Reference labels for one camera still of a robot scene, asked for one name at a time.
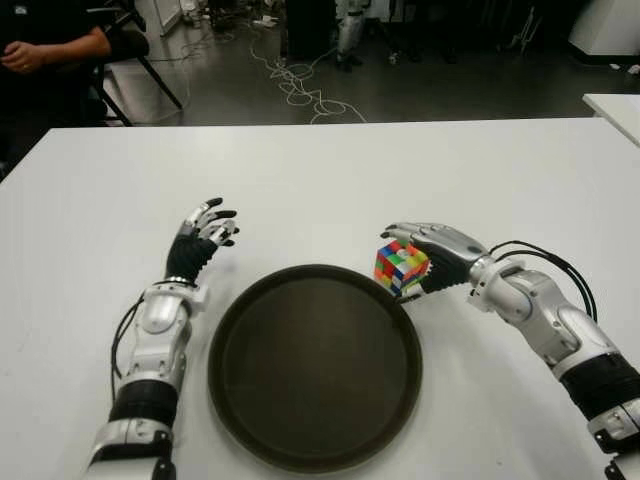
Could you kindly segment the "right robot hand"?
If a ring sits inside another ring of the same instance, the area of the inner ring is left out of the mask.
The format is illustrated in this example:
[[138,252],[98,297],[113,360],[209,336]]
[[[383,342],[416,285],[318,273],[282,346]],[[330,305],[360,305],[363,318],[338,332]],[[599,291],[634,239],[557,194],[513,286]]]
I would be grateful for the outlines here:
[[439,223],[398,222],[385,228],[383,239],[411,245],[429,259],[431,269],[415,286],[405,288],[398,303],[470,282],[472,267],[489,255],[488,250],[463,232]]

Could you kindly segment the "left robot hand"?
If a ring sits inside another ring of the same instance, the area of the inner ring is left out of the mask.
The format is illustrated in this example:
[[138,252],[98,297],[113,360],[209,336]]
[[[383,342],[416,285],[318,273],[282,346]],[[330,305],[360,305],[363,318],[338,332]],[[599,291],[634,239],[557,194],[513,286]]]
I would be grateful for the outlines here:
[[222,247],[232,247],[239,232],[235,210],[220,209],[221,197],[206,200],[183,220],[170,246],[165,280],[194,285],[201,270]]

